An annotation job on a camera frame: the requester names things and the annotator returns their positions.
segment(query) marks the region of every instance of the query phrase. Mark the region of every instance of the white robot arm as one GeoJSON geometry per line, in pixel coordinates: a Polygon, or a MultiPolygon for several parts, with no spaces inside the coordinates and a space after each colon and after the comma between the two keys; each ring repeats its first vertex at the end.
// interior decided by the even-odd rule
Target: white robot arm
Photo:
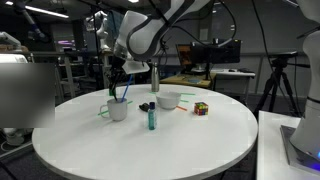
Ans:
{"type": "Polygon", "coordinates": [[[0,32],[0,40],[4,40],[7,43],[13,45],[14,51],[22,51],[21,50],[21,43],[16,38],[10,36],[6,32],[0,32]]]}
{"type": "Polygon", "coordinates": [[[89,26],[89,31],[96,31],[94,29],[94,20],[93,18],[95,18],[95,20],[99,20],[101,21],[101,26],[99,28],[99,30],[97,30],[97,36],[100,39],[100,49],[101,50],[110,50],[109,46],[107,45],[107,38],[108,38],[108,15],[106,13],[104,13],[103,11],[99,11],[97,12],[94,17],[90,17],[90,18],[86,18],[87,21],[87,26],[89,26]]]}
{"type": "Polygon", "coordinates": [[[29,31],[28,37],[33,40],[48,42],[49,38],[43,32],[41,32],[41,30],[39,29],[39,27],[37,26],[33,18],[29,15],[26,9],[25,2],[23,0],[14,0],[13,5],[17,11],[21,12],[25,16],[25,18],[27,19],[27,21],[32,27],[32,31],[29,31]]]}
{"type": "Polygon", "coordinates": [[[147,65],[136,61],[146,61],[154,56],[160,49],[161,37],[179,18],[200,10],[209,2],[210,0],[170,0],[171,6],[166,12],[157,9],[151,16],[128,11],[114,48],[115,56],[126,60],[123,66],[125,72],[133,74],[148,71],[147,65]]]}
{"type": "MultiPolygon", "coordinates": [[[[297,0],[303,14],[320,23],[319,0],[297,0]]],[[[304,117],[292,135],[291,143],[306,154],[320,161],[320,31],[310,34],[304,41],[303,50],[311,66],[311,87],[304,117]]]]}

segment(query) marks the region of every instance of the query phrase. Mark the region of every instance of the rubik's cube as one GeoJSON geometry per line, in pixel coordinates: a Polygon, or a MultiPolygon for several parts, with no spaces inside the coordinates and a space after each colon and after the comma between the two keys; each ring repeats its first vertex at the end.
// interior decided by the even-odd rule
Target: rubik's cube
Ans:
{"type": "Polygon", "coordinates": [[[195,103],[194,105],[194,113],[198,116],[208,115],[209,106],[204,102],[195,103]]]}

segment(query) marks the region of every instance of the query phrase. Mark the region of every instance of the white bowl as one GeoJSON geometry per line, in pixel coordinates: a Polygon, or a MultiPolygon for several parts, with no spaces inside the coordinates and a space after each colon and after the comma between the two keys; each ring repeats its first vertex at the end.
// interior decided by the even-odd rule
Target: white bowl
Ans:
{"type": "Polygon", "coordinates": [[[158,92],[157,102],[163,109],[174,109],[179,105],[181,94],[176,92],[158,92]]]}

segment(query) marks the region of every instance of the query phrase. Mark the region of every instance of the white mug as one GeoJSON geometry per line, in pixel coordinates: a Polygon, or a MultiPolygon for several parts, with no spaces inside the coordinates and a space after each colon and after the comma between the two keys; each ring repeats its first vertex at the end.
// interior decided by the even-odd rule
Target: white mug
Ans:
{"type": "Polygon", "coordinates": [[[100,107],[100,113],[102,112],[102,108],[108,107],[109,117],[114,121],[122,121],[127,118],[127,109],[128,109],[128,102],[127,99],[111,99],[107,102],[107,105],[103,105],[100,107]]]}

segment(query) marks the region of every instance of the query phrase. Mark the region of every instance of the tripod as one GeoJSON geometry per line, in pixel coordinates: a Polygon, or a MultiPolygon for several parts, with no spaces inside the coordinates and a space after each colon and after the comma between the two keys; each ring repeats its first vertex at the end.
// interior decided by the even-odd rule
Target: tripod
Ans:
{"type": "Polygon", "coordinates": [[[287,77],[287,74],[283,72],[283,69],[288,66],[288,59],[287,57],[278,57],[277,59],[272,61],[272,67],[275,67],[274,72],[271,74],[271,77],[267,80],[263,95],[254,111],[254,115],[257,117],[259,111],[263,108],[265,101],[268,98],[269,92],[272,90],[271,101],[269,105],[269,112],[273,111],[274,103],[277,97],[278,85],[280,86],[281,77],[283,78],[283,83],[286,87],[287,94],[289,95],[291,106],[290,111],[293,111],[295,115],[299,115],[297,106],[294,102],[292,96],[292,89],[287,77]]]}

